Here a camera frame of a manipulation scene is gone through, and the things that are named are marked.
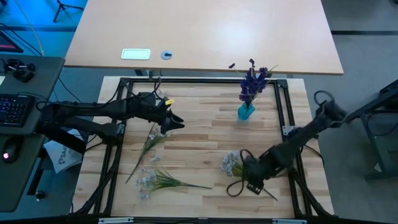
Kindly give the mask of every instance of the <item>gray floor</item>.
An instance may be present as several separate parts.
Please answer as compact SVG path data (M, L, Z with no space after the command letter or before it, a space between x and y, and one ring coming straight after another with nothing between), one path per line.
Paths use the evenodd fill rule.
M53 2L43 1L47 16L37 16L34 24L53 26ZM84 5L85 1L70 1ZM331 30L398 30L398 6L387 0L323 0ZM15 10L5 8L7 13ZM60 17L56 26L75 26L79 12ZM24 24L23 17L0 14L0 21ZM18 32L37 46L30 32ZM64 57L73 33L40 32L46 55ZM312 112L317 106L313 94L327 90L334 94L344 109L351 111L369 101L378 90L398 78L398 36L333 36L345 74L342 77L294 75L304 78ZM167 76L223 77L225 73L192 73L163 71ZM132 70L105 70L65 68L61 79L83 101L95 101L105 75L134 75ZM56 86L58 98L71 100L71 96ZM378 117L372 120L376 131L384 132L398 121L396 117ZM386 147L397 147L391 141L398 131L380 138ZM340 129L329 129L320 136L320 149L325 158L325 171L335 213L343 218L398 223L398 179L366 182L365 174L373 172L374 154L369 147L364 129L358 121ZM70 197L76 185L79 167L55 175L46 171L40 188L47 192L45 200L36 202L32 197L23 197L14 213L0 213L0 220L42 217L68 213Z

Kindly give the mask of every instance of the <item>blue vase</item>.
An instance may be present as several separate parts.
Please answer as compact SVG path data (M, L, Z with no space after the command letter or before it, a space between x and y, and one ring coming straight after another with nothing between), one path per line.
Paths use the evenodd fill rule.
M254 112L255 108L253 104L248 107L245 103L238 109L238 118L241 120L247 120L250 115Z

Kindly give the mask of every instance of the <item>white sticker on desk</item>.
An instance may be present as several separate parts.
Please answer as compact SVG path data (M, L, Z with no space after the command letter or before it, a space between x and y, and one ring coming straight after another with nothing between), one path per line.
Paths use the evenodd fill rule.
M123 49L122 59L128 60L148 60L150 49Z

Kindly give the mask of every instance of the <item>wooden table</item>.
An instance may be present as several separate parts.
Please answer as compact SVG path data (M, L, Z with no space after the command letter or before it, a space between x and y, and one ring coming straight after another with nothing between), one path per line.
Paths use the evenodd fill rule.
M104 77L99 95L100 102L111 98L119 78ZM304 126L312 120L304 82L301 79L287 81L295 123ZM124 136L112 216L218 218L292 218L294 216L286 176L264 182L266 189L275 195L278 201L265 192L255 195L247 189L244 189L240 196L231 198L226 194L226 187L236 179L228 177L220 169L223 156L229 151L246 148L255 156L259 156L272 145L282 141L272 86L268 85L264 93L256 98L254 114L250 120L243 122L237 121L237 109L241 105L238 100L240 91L238 84L162 83L160 89L175 100L172 110L185 120L185 128L174 130L171 137L156 145L145 157L140 168L158 167L159 164L149 161L150 157L157 154L162 156L160 164L176 179L213 189L176 187L159 190L153 193L149 200L141 200L135 180L142 177L142 174L136 172L127 184L125 181L136 165L152 124L138 118L129 119ZM133 90L135 93L152 91L153 84L135 83ZM110 120L95 117L94 121L107 123ZM316 140L308 142L308 145L319 150ZM73 199L75 208L80 208L98 185L104 149L104 145L98 146L84 156ZM314 152L304 149L302 160L309 189L326 211L333 213L321 159ZM298 194L302 206L302 196L300 192Z
M122 60L122 49L150 59ZM228 72L250 58L274 73L343 74L320 0L90 0L65 66Z

